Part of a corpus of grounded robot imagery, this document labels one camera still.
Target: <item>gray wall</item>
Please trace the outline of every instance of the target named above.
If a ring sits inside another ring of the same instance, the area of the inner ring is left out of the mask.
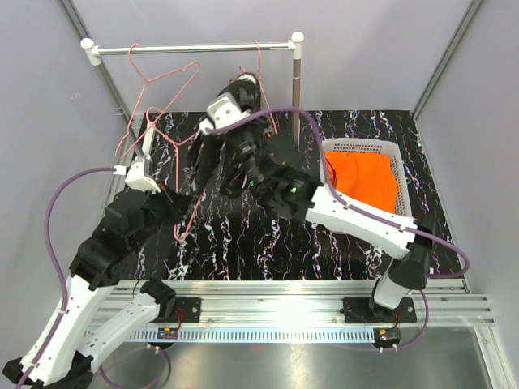
[[[286,41],[300,30],[302,107],[412,109],[469,0],[75,0],[92,38],[105,47]],[[239,65],[257,67],[256,53],[139,56],[149,75],[199,59],[201,71],[174,110],[205,110]],[[133,106],[140,81],[127,59],[106,59]],[[271,105],[289,105],[291,55],[264,54],[263,79]],[[186,75],[150,87],[144,107],[165,106]]]
[[[112,165],[122,134],[108,97],[54,0],[0,2],[0,365],[28,351],[60,289],[45,250],[45,207],[79,171]],[[97,224],[108,173],[56,203],[51,233],[67,268]],[[2,376],[0,387],[12,387]]]
[[[519,2],[488,1],[418,120],[454,236],[519,382]]]

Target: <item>white end cap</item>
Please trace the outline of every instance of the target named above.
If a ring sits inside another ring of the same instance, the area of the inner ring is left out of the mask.
[[[302,32],[297,31],[292,34],[292,38],[290,39],[295,44],[295,50],[292,53],[292,59],[301,59],[302,57],[302,42],[304,41],[305,36]]]
[[[101,64],[101,57],[95,55],[97,53],[97,46],[94,41],[90,38],[84,38],[81,40],[81,49],[87,54],[88,60],[92,66],[99,66]]]

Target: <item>orange cloth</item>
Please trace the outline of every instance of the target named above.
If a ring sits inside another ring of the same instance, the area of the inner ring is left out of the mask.
[[[391,171],[390,156],[327,152],[326,160],[337,190],[373,207],[395,213],[398,184]]]

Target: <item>white plastic basket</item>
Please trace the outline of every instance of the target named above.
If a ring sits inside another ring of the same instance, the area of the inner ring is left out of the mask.
[[[323,141],[326,152],[373,152],[391,156],[391,171],[395,175],[398,184],[396,214],[400,216],[413,216],[407,181],[405,179],[404,164],[398,145],[393,142],[378,139],[357,138],[333,138]],[[324,182],[324,171],[320,169],[320,179]]]

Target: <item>marble tabletop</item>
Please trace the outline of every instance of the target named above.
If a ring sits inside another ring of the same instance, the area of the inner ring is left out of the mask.
[[[433,215],[437,220],[436,234],[452,241],[409,111],[312,111],[311,114],[325,138],[369,138],[397,143],[414,217]],[[180,141],[195,132],[200,116],[201,113],[169,113],[161,119],[159,128]],[[288,116],[282,114],[276,120],[281,133],[290,136]],[[318,175],[318,152],[307,123],[302,123],[300,148],[305,156],[301,169]],[[181,146],[179,156],[183,193],[187,192],[187,150],[187,144]],[[174,188],[173,146],[157,136],[152,158],[156,167],[154,177]],[[165,226],[131,260],[126,278],[154,275],[165,280],[360,280],[379,276],[389,265],[390,257],[379,248],[349,235],[330,233],[321,225],[267,213],[249,194],[226,199],[218,193],[219,183],[213,178],[206,188],[187,239],[175,241],[172,226]],[[461,268],[457,256],[443,247],[435,247],[431,265],[436,273]]]

